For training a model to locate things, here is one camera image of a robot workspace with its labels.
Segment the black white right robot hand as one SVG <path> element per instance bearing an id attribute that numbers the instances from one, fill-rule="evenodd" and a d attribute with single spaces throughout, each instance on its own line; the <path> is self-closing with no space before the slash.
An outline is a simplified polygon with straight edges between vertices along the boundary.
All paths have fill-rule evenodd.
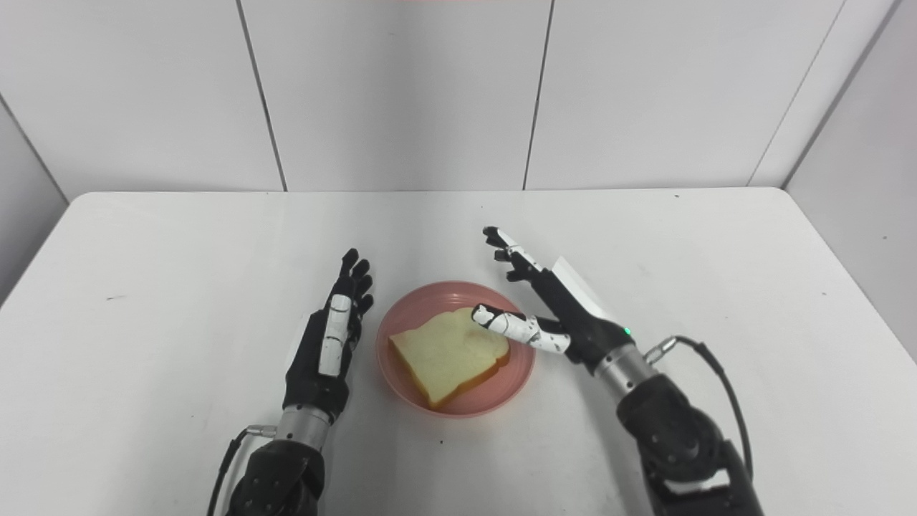
<path id="1" fill-rule="evenodd" d="M 495 261 L 513 267 L 506 274 L 507 280 L 530 284 L 554 319 L 478 304 L 471 313 L 475 323 L 534 349 L 564 355 L 570 362 L 584 365 L 589 373 L 595 373 L 601 363 L 636 351 L 629 331 L 610 320 L 566 262 L 559 260 L 553 267 L 542 267 L 497 226 L 485 226 L 482 233 L 486 244 L 495 248 Z"/>

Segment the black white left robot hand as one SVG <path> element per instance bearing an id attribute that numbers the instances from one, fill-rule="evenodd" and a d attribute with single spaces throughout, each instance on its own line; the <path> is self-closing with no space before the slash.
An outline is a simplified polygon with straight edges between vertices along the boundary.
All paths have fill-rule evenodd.
<path id="1" fill-rule="evenodd" d="M 285 376 L 284 408 L 312 408 L 333 424 L 346 408 L 347 373 L 363 336 L 363 319 L 374 304 L 370 262 L 358 250 L 342 257 L 340 274 L 313 312 Z"/>

